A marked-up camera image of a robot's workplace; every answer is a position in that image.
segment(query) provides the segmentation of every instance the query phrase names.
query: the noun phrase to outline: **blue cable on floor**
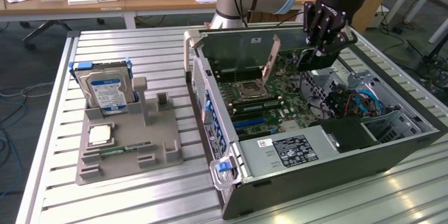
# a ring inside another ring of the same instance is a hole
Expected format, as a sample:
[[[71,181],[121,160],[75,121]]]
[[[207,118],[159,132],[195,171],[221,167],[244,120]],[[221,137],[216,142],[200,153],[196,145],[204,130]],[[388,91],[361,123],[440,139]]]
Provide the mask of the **blue cable on floor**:
[[[13,144],[4,137],[0,137],[0,140],[4,141],[5,144],[9,145],[9,148],[12,149],[12,153],[15,154],[13,156],[16,157],[17,169],[19,169],[17,180],[13,183],[13,185],[8,188],[8,190],[5,190],[4,193],[0,195],[0,199],[1,199],[7,195],[7,193],[11,192],[13,190],[13,188],[19,185],[19,182],[21,180],[21,165],[20,165],[20,159],[19,159],[19,155],[17,155],[17,152],[16,152],[16,148],[13,147]]]
[[[3,129],[5,129],[7,127],[11,127],[12,125],[15,125],[15,124],[20,121],[20,119],[23,119],[23,117],[24,117],[25,114],[27,114],[27,106],[25,106],[25,104],[20,103],[20,102],[8,102],[8,101],[5,101],[5,100],[3,100],[3,99],[0,99],[0,102],[9,103],[9,104],[17,104],[17,105],[23,106],[23,114],[20,115],[20,117],[19,117],[12,123],[9,123],[9,124],[8,124],[7,126],[4,126],[4,127],[0,127],[0,129],[3,130]],[[21,165],[20,165],[20,159],[19,159],[17,151],[16,151],[16,148],[15,148],[13,144],[12,144],[4,137],[0,137],[0,140],[1,140],[7,145],[9,145],[9,148],[11,148],[11,150],[12,150],[13,156],[15,156],[16,161],[17,161],[17,169],[19,169],[19,177],[17,177],[17,180],[16,180],[16,182],[13,183],[13,185],[8,188],[8,190],[5,190],[4,193],[0,195],[0,199],[1,199],[1,198],[8,194],[8,192],[11,192],[11,191],[15,189],[15,187],[19,185],[19,182],[20,182],[20,180],[21,180]]]
[[[5,129],[7,127],[13,126],[13,124],[17,123],[20,121],[20,119],[23,119],[23,117],[27,114],[27,106],[21,102],[8,102],[8,101],[5,101],[3,99],[0,99],[0,102],[9,103],[9,104],[17,104],[17,105],[23,106],[23,113],[21,113],[20,117],[12,123],[9,123],[7,126],[0,127],[0,129]]]

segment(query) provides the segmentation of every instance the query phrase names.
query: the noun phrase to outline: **motherboard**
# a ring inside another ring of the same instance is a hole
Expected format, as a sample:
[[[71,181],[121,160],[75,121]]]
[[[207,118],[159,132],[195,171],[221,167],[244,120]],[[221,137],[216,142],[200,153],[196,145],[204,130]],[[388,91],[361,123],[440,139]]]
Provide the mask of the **motherboard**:
[[[307,128],[319,119],[300,92],[295,59],[303,49],[279,53],[263,85],[261,68],[216,71],[220,93],[240,140]]]

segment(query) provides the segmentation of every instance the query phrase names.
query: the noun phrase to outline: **cpu socket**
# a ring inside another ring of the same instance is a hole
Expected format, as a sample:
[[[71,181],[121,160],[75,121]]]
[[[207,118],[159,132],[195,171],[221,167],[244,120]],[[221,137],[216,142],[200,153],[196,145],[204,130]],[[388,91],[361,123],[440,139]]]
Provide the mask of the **cpu socket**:
[[[268,96],[260,80],[240,82],[236,84],[236,87],[244,100]]]

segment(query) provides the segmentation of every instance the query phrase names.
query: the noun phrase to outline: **gray 3d-printed holder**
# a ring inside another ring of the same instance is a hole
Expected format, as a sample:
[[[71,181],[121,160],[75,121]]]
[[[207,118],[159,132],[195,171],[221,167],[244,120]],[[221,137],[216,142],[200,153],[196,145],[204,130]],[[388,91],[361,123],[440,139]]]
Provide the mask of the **gray 3d-printed holder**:
[[[76,171],[77,185],[180,165],[184,162],[176,115],[168,94],[157,93],[156,98],[145,99],[145,77],[132,79],[132,88],[139,101],[127,105],[127,113],[104,116],[100,108],[85,108]],[[100,125],[111,126],[109,142],[88,146],[89,131]]]

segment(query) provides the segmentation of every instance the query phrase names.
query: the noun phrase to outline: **red cable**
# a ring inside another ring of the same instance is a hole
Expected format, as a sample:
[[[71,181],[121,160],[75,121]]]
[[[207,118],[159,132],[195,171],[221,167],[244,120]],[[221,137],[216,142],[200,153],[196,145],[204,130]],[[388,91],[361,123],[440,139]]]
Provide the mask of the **red cable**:
[[[348,110],[348,104],[351,103],[351,98],[352,98],[353,94],[351,94],[348,96],[348,99],[347,99],[347,105],[345,105],[345,112],[344,112],[344,116],[347,116],[347,110]]]

